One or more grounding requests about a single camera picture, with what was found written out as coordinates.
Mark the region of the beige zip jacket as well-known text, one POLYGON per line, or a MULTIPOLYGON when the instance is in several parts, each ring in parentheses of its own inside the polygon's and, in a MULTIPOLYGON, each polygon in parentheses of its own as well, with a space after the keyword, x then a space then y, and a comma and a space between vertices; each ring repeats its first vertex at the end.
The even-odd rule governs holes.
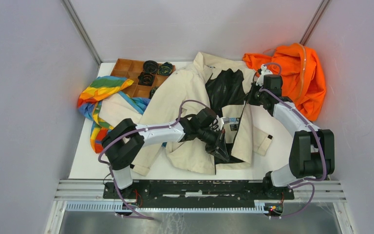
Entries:
POLYGON ((255 71, 245 64, 199 52, 174 71, 138 121, 124 119, 102 140, 107 164, 120 178, 147 175, 162 146, 172 166, 214 175, 251 166, 272 136, 253 124, 246 102, 255 71))

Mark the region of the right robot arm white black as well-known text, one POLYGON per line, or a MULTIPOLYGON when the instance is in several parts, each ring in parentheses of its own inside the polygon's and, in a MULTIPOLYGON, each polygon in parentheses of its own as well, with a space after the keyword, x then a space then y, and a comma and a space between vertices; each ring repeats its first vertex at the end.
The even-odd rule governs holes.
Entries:
POLYGON ((336 167, 334 133, 301 114, 282 95, 282 85, 280 75, 260 75, 254 78, 246 98, 250 105, 263 107, 293 138, 288 163, 265 176, 262 194, 268 199, 276 198, 281 187, 293 189, 308 181, 323 181, 336 167))

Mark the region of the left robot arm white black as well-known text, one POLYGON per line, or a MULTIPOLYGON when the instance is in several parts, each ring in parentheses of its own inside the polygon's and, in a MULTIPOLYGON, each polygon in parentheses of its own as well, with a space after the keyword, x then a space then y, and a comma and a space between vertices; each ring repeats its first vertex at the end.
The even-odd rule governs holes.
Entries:
POLYGON ((108 159, 115 192, 121 198, 133 194, 131 163, 143 147, 153 144, 199 139, 205 143, 208 154, 222 162, 229 162, 223 129, 228 122, 227 117, 218 117, 208 107, 197 114, 179 116, 165 125, 137 125, 130 118, 122 120, 101 141, 101 154, 108 159))

